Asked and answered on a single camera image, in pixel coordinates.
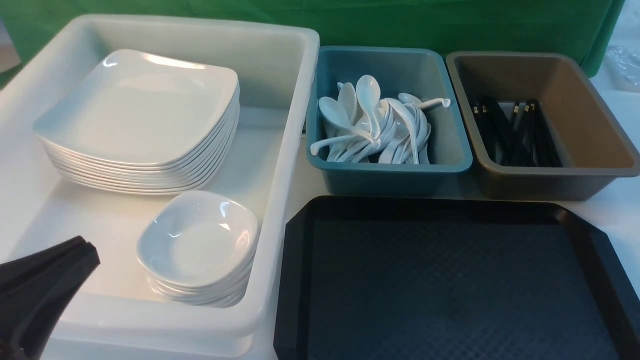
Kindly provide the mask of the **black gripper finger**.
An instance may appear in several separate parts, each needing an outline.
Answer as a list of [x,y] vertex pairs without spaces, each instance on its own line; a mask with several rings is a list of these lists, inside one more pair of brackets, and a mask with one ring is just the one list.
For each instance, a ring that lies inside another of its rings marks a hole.
[[0,357],[39,360],[62,314],[101,261],[80,235],[0,267]]

